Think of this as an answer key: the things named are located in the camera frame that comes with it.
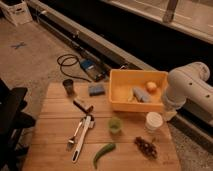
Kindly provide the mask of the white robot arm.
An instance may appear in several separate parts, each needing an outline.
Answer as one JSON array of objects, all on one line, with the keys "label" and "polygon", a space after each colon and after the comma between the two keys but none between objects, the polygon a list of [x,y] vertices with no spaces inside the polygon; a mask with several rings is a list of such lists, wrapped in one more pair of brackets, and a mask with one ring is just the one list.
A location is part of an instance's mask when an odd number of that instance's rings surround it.
[{"label": "white robot arm", "polygon": [[213,87],[206,83],[209,77],[210,69],[203,62],[172,69],[167,76],[168,86],[161,96],[164,120],[170,121],[187,100],[213,114]]}]

